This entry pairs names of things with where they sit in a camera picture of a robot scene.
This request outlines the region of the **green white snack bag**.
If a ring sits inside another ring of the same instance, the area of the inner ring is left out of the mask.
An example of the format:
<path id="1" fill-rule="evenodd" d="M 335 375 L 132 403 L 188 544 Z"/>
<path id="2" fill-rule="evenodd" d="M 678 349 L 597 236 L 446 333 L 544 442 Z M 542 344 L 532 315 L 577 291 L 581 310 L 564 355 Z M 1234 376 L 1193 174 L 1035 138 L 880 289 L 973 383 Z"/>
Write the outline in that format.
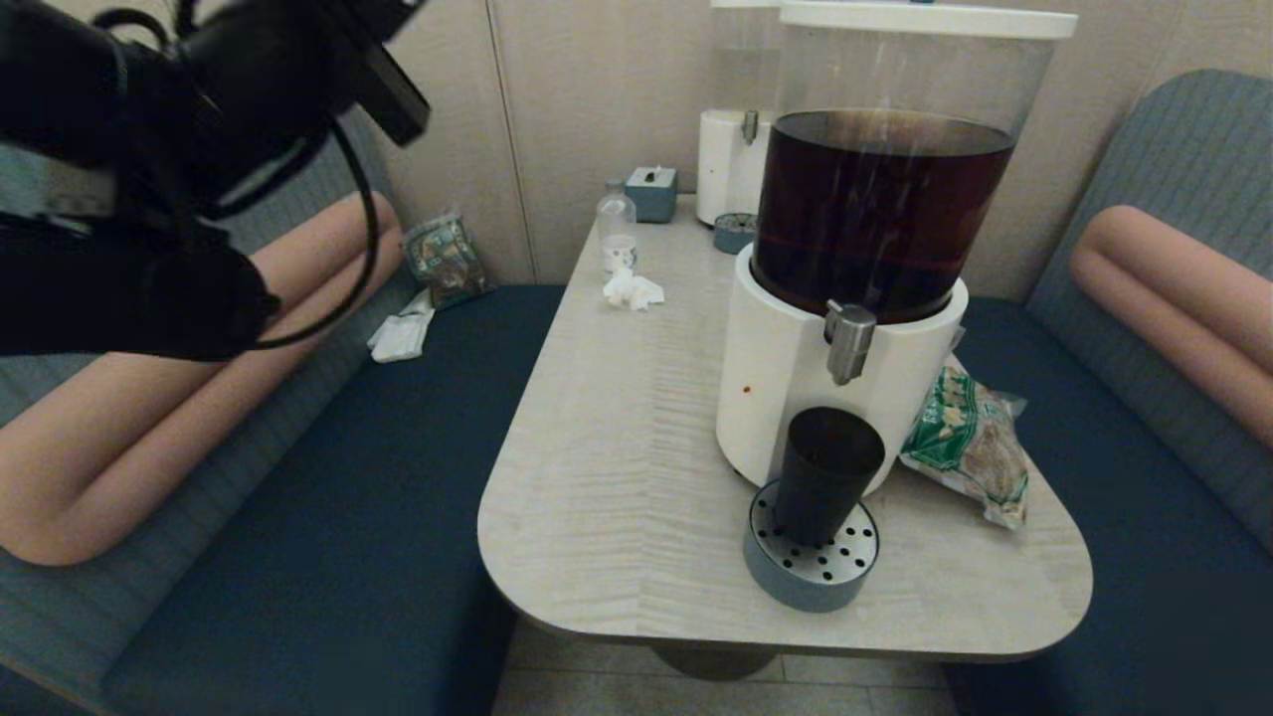
<path id="1" fill-rule="evenodd" d="M 1027 399 L 990 390 L 947 359 L 897 457 L 906 468 L 976 499 L 983 516 L 1008 530 L 1023 526 L 1032 476 L 1015 419 Z"/>

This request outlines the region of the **brown green snack bag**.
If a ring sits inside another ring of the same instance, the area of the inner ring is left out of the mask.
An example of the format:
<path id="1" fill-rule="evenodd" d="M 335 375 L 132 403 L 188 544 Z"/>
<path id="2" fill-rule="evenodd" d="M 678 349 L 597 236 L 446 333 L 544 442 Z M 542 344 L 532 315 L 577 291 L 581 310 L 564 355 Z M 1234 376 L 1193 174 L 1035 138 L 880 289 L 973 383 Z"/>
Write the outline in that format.
<path id="1" fill-rule="evenodd" d="M 426 288 L 432 306 L 446 311 L 488 296 L 495 282 L 477 257 L 462 213 L 451 210 L 406 232 L 402 254 L 409 271 Z"/>

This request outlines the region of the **large dispenser with dark tea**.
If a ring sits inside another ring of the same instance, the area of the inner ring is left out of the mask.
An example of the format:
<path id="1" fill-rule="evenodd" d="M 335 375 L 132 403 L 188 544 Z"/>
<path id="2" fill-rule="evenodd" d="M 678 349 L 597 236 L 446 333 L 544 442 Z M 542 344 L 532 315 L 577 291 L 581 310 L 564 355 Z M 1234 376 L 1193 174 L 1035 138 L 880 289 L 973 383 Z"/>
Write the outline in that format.
<path id="1" fill-rule="evenodd" d="M 881 485 L 959 340 L 961 271 L 1059 41 L 782 23 L 757 236 L 735 262 L 715 436 L 756 485 L 791 420 L 831 406 L 878 431 Z M 877 320 L 862 376 L 827 373 L 827 299 Z"/>

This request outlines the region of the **teal bench with long bolster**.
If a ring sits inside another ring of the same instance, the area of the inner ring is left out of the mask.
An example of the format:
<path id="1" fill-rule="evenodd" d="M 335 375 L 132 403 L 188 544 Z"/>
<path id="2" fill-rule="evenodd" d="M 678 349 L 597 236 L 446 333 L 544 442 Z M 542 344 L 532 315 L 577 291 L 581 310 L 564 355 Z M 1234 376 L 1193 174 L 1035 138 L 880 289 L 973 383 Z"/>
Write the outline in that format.
<path id="1" fill-rule="evenodd" d="M 367 358 L 400 270 L 118 547 L 0 550 L 0 716 L 490 716 L 516 614 L 477 507 L 564 285 L 442 311 Z"/>

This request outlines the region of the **blue grey tissue box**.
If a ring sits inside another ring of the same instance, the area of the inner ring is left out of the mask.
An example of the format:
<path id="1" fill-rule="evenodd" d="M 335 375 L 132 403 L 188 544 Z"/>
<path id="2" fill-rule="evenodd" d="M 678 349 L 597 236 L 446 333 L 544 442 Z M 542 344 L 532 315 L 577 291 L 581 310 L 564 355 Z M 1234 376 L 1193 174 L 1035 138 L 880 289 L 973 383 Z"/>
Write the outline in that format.
<path id="1" fill-rule="evenodd" d="M 625 195 L 636 206 L 636 222 L 668 224 L 676 213 L 679 196 L 676 168 L 665 166 L 636 167 L 625 182 Z"/>

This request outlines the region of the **silver dispenser tap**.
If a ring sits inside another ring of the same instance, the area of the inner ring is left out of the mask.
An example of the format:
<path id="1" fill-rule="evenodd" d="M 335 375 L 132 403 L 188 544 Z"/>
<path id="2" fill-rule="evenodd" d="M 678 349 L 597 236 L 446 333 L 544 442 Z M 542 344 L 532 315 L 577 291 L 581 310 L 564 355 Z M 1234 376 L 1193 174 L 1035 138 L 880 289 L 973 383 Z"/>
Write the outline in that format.
<path id="1" fill-rule="evenodd" d="M 863 304 L 827 299 L 824 341 L 827 343 L 826 368 L 833 383 L 845 386 L 862 376 L 876 326 L 876 313 Z"/>

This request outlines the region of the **short pink bolster cushion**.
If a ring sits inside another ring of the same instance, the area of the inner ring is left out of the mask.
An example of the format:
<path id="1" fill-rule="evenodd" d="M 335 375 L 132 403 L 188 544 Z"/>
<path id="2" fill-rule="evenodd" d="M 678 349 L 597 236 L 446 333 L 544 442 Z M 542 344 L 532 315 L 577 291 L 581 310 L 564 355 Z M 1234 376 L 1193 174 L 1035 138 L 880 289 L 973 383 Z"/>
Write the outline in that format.
<path id="1" fill-rule="evenodd" d="M 1273 282 L 1127 205 L 1086 224 L 1069 275 L 1273 451 Z"/>

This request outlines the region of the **teal bench with short bolster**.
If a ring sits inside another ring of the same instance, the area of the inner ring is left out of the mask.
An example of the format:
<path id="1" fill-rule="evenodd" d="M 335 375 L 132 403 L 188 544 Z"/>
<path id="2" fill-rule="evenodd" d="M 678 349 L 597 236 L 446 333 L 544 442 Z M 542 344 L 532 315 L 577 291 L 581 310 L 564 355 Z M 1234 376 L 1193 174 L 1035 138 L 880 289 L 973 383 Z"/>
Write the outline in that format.
<path id="1" fill-rule="evenodd" d="M 1027 399 L 1015 431 L 1086 540 L 1094 592 L 1041 655 L 945 671 L 960 716 L 1273 716 L 1273 448 L 1071 279 L 1113 206 L 1273 279 L 1273 79 L 1194 70 L 1150 90 L 1029 299 L 970 302 L 956 354 Z"/>

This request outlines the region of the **long pink bolster cushion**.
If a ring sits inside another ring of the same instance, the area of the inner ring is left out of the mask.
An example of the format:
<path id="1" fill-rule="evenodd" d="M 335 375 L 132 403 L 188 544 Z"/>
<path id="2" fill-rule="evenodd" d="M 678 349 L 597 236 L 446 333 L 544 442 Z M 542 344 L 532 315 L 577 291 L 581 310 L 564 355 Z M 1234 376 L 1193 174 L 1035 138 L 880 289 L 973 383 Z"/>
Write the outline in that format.
<path id="1" fill-rule="evenodd" d="M 359 307 L 402 261 L 395 206 L 381 192 L 370 196 L 379 255 Z M 367 248 L 364 219 L 355 192 L 255 252 L 283 299 L 271 338 L 308 326 L 348 296 Z M 90 362 L 0 428 L 0 549 L 53 567 L 109 550 L 335 327 L 228 363 L 122 353 Z"/>

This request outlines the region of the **small round drip tray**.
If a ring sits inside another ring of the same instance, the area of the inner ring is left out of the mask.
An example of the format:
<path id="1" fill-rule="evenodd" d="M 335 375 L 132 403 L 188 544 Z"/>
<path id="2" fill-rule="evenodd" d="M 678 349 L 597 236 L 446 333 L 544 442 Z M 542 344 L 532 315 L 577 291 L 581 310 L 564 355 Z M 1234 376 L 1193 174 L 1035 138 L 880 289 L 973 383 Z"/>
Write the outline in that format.
<path id="1" fill-rule="evenodd" d="M 721 254 L 741 254 L 757 236 L 757 217 L 751 213 L 726 213 L 713 224 L 713 248 Z"/>

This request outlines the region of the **white napkin pack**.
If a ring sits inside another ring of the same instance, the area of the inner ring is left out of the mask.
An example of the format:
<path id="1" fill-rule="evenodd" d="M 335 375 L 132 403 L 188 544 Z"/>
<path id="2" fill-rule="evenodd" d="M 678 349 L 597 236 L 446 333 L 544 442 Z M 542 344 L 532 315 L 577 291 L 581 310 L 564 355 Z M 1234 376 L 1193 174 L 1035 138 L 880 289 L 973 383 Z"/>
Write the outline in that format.
<path id="1" fill-rule="evenodd" d="M 419 290 L 400 311 L 390 313 L 368 340 L 373 362 L 387 364 L 423 355 L 434 316 L 432 290 Z"/>

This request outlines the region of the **black plastic cup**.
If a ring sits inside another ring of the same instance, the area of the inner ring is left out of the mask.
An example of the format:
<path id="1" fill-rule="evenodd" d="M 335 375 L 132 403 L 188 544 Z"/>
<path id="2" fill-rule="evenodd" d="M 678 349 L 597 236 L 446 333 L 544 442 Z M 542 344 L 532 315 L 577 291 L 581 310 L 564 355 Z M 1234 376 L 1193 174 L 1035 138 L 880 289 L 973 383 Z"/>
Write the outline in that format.
<path id="1" fill-rule="evenodd" d="M 885 462 L 864 418 L 815 406 L 792 418 L 778 480 L 777 526 L 797 544 L 833 538 Z"/>

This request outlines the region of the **clear plastic bottle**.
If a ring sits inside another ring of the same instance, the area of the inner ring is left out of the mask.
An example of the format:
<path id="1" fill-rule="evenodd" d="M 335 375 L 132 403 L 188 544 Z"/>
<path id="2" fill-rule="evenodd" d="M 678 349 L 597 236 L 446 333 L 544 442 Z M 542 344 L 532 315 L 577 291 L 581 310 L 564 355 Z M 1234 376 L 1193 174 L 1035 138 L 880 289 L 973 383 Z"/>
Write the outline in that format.
<path id="1" fill-rule="evenodd" d="M 596 231 L 600 236 L 603 276 L 620 269 L 636 268 L 636 203 L 628 196 L 622 178 L 606 182 L 606 194 L 597 205 Z"/>

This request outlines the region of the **round perforated drip tray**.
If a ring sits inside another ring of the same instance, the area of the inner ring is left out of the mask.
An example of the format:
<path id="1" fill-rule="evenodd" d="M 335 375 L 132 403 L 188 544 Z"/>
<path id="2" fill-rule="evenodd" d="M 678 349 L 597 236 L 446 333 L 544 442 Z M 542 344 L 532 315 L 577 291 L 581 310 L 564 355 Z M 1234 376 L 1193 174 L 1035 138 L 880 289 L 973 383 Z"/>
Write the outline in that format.
<path id="1" fill-rule="evenodd" d="M 747 508 L 743 562 L 759 589 L 796 612 L 839 612 L 864 589 L 878 561 L 878 524 L 863 503 L 854 506 L 839 530 L 819 543 L 802 544 L 779 525 L 779 482 L 761 485 Z"/>

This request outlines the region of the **small white drink dispenser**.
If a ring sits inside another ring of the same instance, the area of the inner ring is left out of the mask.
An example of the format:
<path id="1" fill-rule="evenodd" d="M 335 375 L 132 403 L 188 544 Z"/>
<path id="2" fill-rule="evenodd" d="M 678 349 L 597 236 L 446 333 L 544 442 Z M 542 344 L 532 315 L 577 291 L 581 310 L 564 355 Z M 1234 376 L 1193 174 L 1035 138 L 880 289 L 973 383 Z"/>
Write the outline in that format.
<path id="1" fill-rule="evenodd" d="M 757 213 L 782 68 L 782 0 L 710 0 L 698 145 L 698 218 Z"/>

